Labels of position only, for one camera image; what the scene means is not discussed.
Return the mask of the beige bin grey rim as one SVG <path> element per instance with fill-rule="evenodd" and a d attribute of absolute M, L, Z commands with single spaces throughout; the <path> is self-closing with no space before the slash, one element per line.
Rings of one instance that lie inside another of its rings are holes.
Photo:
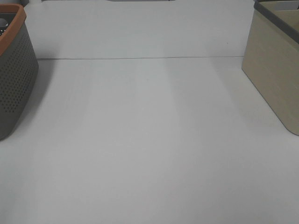
<path fill-rule="evenodd" d="M 299 134 L 299 2 L 256 0 L 242 70 L 284 127 Z"/>

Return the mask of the grey perforated basket orange rim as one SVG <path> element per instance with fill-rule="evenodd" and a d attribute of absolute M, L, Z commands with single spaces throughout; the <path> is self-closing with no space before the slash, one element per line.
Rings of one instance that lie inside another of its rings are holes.
<path fill-rule="evenodd" d="M 38 61 L 20 4 L 1 4 L 0 17 L 0 138 L 14 130 L 38 74 Z"/>

